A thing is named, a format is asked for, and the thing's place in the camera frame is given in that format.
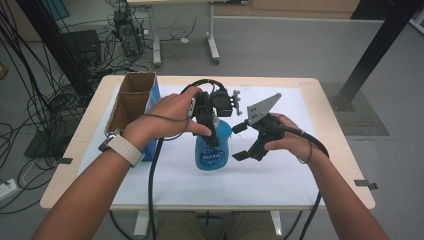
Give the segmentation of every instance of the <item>table frame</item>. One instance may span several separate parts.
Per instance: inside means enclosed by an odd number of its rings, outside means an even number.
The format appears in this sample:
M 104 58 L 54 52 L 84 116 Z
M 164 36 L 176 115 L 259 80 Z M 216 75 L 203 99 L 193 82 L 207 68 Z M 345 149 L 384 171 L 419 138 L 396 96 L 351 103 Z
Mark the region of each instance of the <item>table frame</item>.
M 159 67 L 162 60 L 160 55 L 160 38 L 156 32 L 155 25 L 155 16 L 153 13 L 154 4 L 166 4 L 166 3 L 187 3 L 187 2 L 209 2 L 209 31 L 206 32 L 206 39 L 208 40 L 209 49 L 211 51 L 212 60 L 216 63 L 219 63 L 219 53 L 218 48 L 216 47 L 215 38 L 213 35 L 213 16 L 214 16 L 214 3 L 205 0 L 177 0 L 177 1 L 167 1 L 167 0 L 128 0 L 128 4 L 131 5 L 142 5 L 147 11 L 149 16 L 150 27 L 152 28 L 153 35 L 153 65 Z

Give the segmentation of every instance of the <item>blue spray bottle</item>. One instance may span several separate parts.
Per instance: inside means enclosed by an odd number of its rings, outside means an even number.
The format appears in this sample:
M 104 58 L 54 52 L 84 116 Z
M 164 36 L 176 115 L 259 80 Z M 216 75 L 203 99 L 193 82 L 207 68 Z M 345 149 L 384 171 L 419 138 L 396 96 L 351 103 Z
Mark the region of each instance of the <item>blue spray bottle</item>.
M 224 167 L 228 162 L 228 138 L 231 136 L 231 127 L 215 115 L 213 122 L 219 146 L 210 147 L 201 136 L 196 138 L 195 158 L 199 169 L 210 171 Z

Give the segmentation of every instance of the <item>left hand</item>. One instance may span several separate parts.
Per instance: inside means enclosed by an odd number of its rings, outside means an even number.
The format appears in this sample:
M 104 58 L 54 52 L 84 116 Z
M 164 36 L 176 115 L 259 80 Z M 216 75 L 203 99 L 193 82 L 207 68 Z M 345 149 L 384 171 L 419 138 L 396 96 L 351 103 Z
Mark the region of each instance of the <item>left hand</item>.
M 191 100 L 197 94 L 202 92 L 198 87 L 190 87 L 183 94 L 171 94 L 159 101 L 147 112 L 149 114 L 160 115 L 172 119 L 187 119 Z M 125 131 L 143 130 L 150 138 L 164 138 L 175 136 L 182 131 L 192 132 L 200 135 L 211 135 L 211 131 L 204 125 L 198 124 L 191 119 L 186 121 L 172 121 L 152 116 L 141 116 L 130 123 Z

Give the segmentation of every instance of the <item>power strip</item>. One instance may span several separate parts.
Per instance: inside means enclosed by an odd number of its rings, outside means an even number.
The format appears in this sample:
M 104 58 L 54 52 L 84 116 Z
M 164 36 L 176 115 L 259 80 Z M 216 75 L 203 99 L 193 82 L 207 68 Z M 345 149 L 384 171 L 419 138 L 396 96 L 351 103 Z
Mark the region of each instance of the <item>power strip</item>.
M 0 202 L 9 197 L 10 195 L 14 194 L 15 192 L 19 191 L 14 179 L 10 179 L 7 182 L 9 183 L 9 185 L 6 185 L 6 183 L 0 185 Z

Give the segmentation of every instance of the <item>table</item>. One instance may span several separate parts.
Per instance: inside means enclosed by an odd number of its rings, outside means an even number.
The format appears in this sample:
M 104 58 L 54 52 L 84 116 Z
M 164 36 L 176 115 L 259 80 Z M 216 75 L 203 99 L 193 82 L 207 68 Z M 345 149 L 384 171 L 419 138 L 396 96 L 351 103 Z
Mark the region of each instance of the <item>table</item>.
M 100 83 L 93 99 L 87 108 L 87 111 L 81 120 L 78 129 L 66 150 L 64 157 L 72 158 L 73 161 L 69 165 L 61 164 L 46 189 L 41 199 L 41 206 L 51 208 L 57 202 L 59 197 L 70 186 L 77 177 L 77 172 L 83 160 L 84 153 L 87 151 L 96 129 L 99 125 L 105 109 L 110 99 L 120 85 L 124 76 L 106 76 Z M 227 88 L 234 86 L 242 87 L 284 87 L 298 89 L 303 95 L 303 100 L 316 131 L 316 136 L 327 147 L 331 161 L 345 178 L 349 186 L 358 195 L 361 201 L 369 209 L 374 208 L 374 199 L 367 187 L 358 187 L 354 180 L 363 179 L 363 175 L 356 163 L 356 160 L 349 148 L 349 145 L 337 123 L 334 113 L 328 103 L 326 96 L 316 79 L 307 78 L 258 78 L 258 77 L 212 77 L 212 76 L 158 76 L 159 87 L 168 85 L 186 86 L 194 81 L 203 78 L 217 80 L 224 84 Z M 279 205 L 255 205 L 247 204 L 243 206 L 234 205 L 217 205 L 217 206 L 182 206 L 161 204 L 159 199 L 156 208 L 158 210 L 182 210 L 189 208 L 191 210 L 307 210 L 313 205 L 313 196 L 311 199 L 305 200 L 307 204 L 279 204 Z M 113 204 L 111 209 L 117 210 L 146 210 L 146 204 Z
M 128 4 L 131 5 L 142 5 L 147 10 L 149 16 L 150 26 L 152 28 L 153 35 L 153 65 L 159 67 L 161 64 L 160 56 L 160 39 L 156 33 L 155 27 L 155 16 L 153 14 L 153 5 L 155 4 L 169 4 L 169 3 L 190 3 L 190 2 L 208 2 L 209 3 L 209 32 L 206 33 L 208 40 L 209 49 L 212 54 L 212 59 L 219 63 L 219 53 L 216 47 L 215 38 L 213 36 L 213 15 L 214 15 L 214 3 L 211 0 L 128 0 Z

